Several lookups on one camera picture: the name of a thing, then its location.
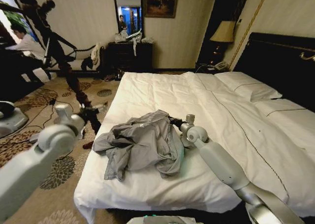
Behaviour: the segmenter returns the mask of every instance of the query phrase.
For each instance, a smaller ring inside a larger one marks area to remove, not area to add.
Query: white pillow
[[[314,112],[287,99],[266,100],[254,104],[315,162]]]
[[[215,76],[248,101],[282,97],[275,89],[241,72],[224,72]]]

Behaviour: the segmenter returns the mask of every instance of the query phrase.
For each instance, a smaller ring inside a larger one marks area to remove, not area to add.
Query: person
[[[21,39],[21,42],[6,47],[6,50],[20,50],[20,51],[30,51],[35,58],[32,57],[25,57],[25,65],[23,66],[23,70],[25,71],[26,75],[29,77],[31,81],[40,81],[40,79],[34,74],[33,70],[36,68],[42,68],[43,63],[42,60],[45,56],[44,49],[40,46],[38,42],[36,42],[32,36],[30,36],[25,28],[18,24],[12,24],[11,29],[13,30],[14,34]],[[48,78],[51,79],[51,75],[48,71],[44,70],[47,74]]]
[[[120,16],[119,16],[119,27],[120,27],[120,32],[127,29],[127,25],[126,25],[126,23],[124,22],[124,17],[123,17],[123,15],[120,15]]]

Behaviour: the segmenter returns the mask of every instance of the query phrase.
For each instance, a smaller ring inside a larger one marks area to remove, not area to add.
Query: bed frame
[[[315,112],[315,60],[305,60],[314,55],[315,38],[253,32],[234,71],[262,81],[283,98]]]

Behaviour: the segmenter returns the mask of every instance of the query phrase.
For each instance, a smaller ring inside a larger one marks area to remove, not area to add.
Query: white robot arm
[[[0,223],[11,217],[51,171],[53,162],[70,152],[85,121],[68,105],[57,105],[61,124],[44,129],[37,142],[0,169]]]
[[[194,143],[213,173],[250,205],[249,214],[258,224],[303,224],[304,222],[277,196],[251,183],[239,163],[202,127],[194,126],[194,115],[177,124],[187,140]]]

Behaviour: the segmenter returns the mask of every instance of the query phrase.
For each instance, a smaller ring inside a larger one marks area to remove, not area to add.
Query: wooden dresser
[[[109,63],[112,69],[129,72],[151,72],[153,44],[137,43],[136,56],[133,43],[111,42],[107,46]]]

